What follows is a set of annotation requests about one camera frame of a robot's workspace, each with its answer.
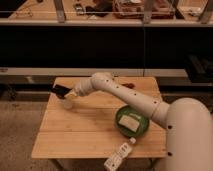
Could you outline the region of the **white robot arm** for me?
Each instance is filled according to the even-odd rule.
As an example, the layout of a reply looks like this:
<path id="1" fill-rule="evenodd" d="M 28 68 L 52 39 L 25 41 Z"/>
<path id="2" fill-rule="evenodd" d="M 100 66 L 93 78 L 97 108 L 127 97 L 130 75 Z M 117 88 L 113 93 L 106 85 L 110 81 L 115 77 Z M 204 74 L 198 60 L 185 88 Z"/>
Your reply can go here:
<path id="1" fill-rule="evenodd" d="M 213 171 L 213 118 L 194 98 L 171 104 L 118 84 L 110 73 L 94 73 L 67 94 L 88 96 L 103 91 L 119 98 L 166 130 L 166 171 Z"/>

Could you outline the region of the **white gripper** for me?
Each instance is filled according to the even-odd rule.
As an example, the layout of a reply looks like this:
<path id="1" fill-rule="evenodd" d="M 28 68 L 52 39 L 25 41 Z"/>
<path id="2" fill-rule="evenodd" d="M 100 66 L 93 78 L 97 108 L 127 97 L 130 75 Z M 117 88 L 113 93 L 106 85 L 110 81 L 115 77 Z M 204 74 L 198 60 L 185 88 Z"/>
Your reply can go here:
<path id="1" fill-rule="evenodd" d="M 70 90 L 65 97 L 76 98 L 78 96 L 87 96 L 94 91 L 90 78 L 80 80 L 75 84 L 74 90 Z"/>

